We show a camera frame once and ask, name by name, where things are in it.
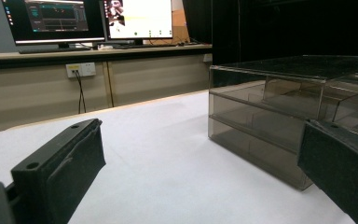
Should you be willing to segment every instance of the wall socket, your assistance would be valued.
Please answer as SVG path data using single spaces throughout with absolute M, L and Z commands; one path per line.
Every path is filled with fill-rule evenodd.
M 95 63 L 70 63 L 66 65 L 68 77 L 76 77 L 78 73 L 81 77 L 90 77 L 97 75 Z

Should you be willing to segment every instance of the computer monitor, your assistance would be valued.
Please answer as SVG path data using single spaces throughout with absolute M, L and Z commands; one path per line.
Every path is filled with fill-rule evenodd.
M 172 38 L 171 0 L 103 0 L 107 40 Z
M 104 41 L 98 0 L 1 0 L 16 46 Z

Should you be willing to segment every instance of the beige partition panel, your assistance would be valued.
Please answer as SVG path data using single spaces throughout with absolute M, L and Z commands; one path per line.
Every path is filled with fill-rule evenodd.
M 208 89 L 204 55 L 108 63 L 114 106 Z
M 88 112 L 111 106 L 103 64 L 95 65 L 97 75 L 82 78 Z M 0 69 L 0 131 L 77 114 L 79 90 L 76 78 L 68 78 L 64 64 Z

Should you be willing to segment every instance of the acrylic storage box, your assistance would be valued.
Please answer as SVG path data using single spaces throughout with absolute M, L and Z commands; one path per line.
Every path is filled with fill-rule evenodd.
M 213 65 L 209 136 L 297 189 L 305 119 L 358 132 L 358 57 L 297 56 Z

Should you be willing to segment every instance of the white table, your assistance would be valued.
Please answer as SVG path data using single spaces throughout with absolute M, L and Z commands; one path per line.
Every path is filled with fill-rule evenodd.
M 208 93 L 0 132 L 0 181 L 49 139 L 103 121 L 106 165 L 71 223 L 353 223 L 321 190 L 292 189 L 208 138 Z

